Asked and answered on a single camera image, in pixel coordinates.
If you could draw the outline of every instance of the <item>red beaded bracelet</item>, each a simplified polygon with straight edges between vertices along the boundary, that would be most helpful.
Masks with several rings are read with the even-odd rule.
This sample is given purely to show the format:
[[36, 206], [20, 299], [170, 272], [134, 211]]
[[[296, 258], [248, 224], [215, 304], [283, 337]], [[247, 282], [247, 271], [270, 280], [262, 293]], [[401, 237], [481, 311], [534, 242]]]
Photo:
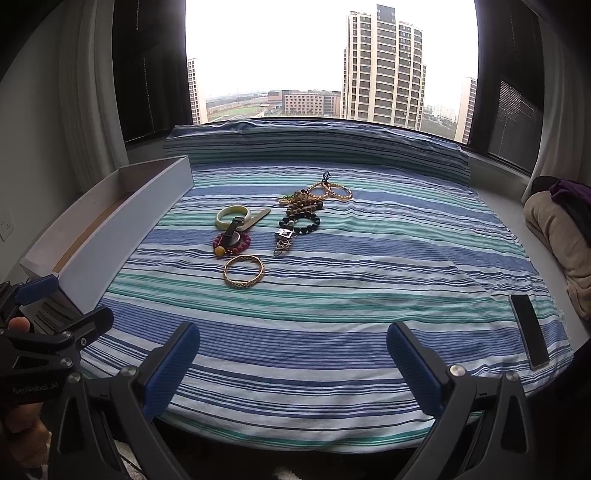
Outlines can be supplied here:
[[250, 236], [248, 236], [248, 234], [245, 232], [241, 232], [240, 241], [237, 244], [235, 244], [232, 248], [228, 248], [228, 250], [226, 250], [224, 247], [220, 245], [220, 242], [222, 241], [222, 236], [223, 234], [220, 233], [215, 239], [213, 239], [213, 253], [215, 253], [218, 257], [223, 257], [224, 255], [238, 255], [244, 252], [244, 250], [246, 250], [248, 246], [251, 244]]

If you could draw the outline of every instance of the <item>high-rise building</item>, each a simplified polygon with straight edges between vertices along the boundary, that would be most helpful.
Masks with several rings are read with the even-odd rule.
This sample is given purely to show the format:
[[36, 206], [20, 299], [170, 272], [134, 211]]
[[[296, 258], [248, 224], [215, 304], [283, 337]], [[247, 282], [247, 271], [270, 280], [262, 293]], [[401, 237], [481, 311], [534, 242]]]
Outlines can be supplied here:
[[440, 103], [433, 105], [433, 115], [451, 120], [452, 122], [457, 121], [456, 111], [453, 108], [441, 105]]
[[203, 91], [197, 85], [195, 74], [195, 59], [187, 61], [187, 75], [189, 77], [189, 98], [191, 100], [191, 115], [193, 116], [193, 125], [207, 123], [207, 104]]
[[342, 118], [419, 130], [425, 76], [423, 32], [396, 18], [392, 7], [348, 18]]
[[284, 90], [284, 115], [298, 116], [339, 116], [341, 108], [340, 92], [325, 90]]
[[472, 115], [474, 114], [474, 101], [476, 100], [476, 79], [466, 77], [462, 84], [462, 98], [460, 99], [460, 113], [457, 116], [456, 142], [468, 143]]

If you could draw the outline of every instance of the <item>gold bangle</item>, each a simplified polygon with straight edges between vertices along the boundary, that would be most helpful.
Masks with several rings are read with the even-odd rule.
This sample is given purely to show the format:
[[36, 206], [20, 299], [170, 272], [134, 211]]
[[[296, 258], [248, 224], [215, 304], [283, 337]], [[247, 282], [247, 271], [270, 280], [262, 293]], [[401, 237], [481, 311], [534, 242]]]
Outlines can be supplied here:
[[[338, 193], [335, 193], [333, 191], [333, 187], [346, 191], [347, 195], [339, 195]], [[330, 193], [332, 197], [336, 198], [337, 200], [340, 200], [341, 202], [346, 202], [347, 200], [353, 198], [353, 192], [344, 185], [339, 185], [338, 183], [329, 183], [328, 187], [326, 187], [325, 185], [324, 188]]]
[[[326, 191], [324, 195], [314, 195], [312, 193], [312, 190], [314, 190], [316, 187], [322, 187], [324, 188], [324, 190]], [[311, 198], [312, 200], [324, 200], [326, 197], [328, 197], [329, 192], [328, 189], [326, 188], [326, 186], [324, 185], [324, 183], [322, 183], [321, 181], [318, 183], [314, 183], [311, 187], [308, 188], [308, 197]]]
[[[254, 263], [258, 263], [259, 267], [261, 267], [261, 271], [256, 274], [256, 277], [252, 280], [248, 281], [238, 281], [238, 280], [230, 280], [228, 277], [228, 267], [233, 263], [239, 262], [240, 260], [246, 260]], [[265, 265], [263, 264], [262, 260], [254, 255], [238, 255], [237, 257], [231, 258], [223, 268], [223, 279], [224, 281], [234, 288], [248, 288], [252, 287], [255, 283], [259, 282], [263, 275], [265, 274]]]

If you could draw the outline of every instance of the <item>purple cloth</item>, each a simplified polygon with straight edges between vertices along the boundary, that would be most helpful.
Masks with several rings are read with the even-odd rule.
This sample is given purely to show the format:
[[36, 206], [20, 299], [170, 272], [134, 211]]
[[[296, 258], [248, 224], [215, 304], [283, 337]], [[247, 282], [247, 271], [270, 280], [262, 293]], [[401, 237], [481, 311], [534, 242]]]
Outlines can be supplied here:
[[550, 187], [552, 200], [574, 196], [591, 207], [591, 187], [570, 180], [559, 180]]

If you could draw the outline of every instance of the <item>metal screw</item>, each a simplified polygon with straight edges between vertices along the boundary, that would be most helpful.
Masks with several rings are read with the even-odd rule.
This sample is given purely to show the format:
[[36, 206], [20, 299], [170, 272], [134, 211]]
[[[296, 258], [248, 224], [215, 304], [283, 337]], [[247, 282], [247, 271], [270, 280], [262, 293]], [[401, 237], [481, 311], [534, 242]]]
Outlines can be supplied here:
[[519, 381], [519, 375], [515, 372], [507, 372], [505, 374], [505, 376], [507, 377], [507, 380], [509, 380], [510, 382], [518, 382]]
[[68, 383], [78, 383], [80, 381], [80, 374], [78, 372], [74, 372], [68, 375]]
[[454, 377], [463, 377], [464, 375], [466, 375], [466, 369], [464, 367], [462, 367], [461, 365], [452, 365], [449, 368], [449, 372]]
[[119, 370], [119, 373], [124, 377], [133, 377], [138, 372], [138, 369], [128, 365], [127, 367], [123, 367]]
[[72, 359], [68, 356], [65, 356], [60, 360], [60, 365], [66, 368], [70, 368], [72, 366]]

